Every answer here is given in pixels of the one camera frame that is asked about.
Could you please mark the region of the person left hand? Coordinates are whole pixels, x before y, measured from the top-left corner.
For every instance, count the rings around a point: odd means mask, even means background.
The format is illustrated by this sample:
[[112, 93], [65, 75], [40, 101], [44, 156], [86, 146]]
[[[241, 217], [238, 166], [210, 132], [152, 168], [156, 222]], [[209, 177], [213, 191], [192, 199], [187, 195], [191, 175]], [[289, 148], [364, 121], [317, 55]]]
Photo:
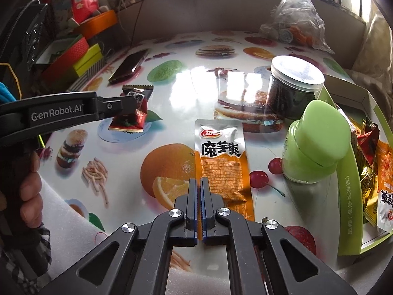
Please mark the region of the person left hand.
[[38, 228], [43, 220], [42, 181], [39, 175], [40, 158], [35, 151], [30, 154], [29, 158], [29, 162], [18, 162], [19, 168], [24, 168], [27, 171], [19, 187], [19, 197], [23, 203], [18, 213], [29, 228]]

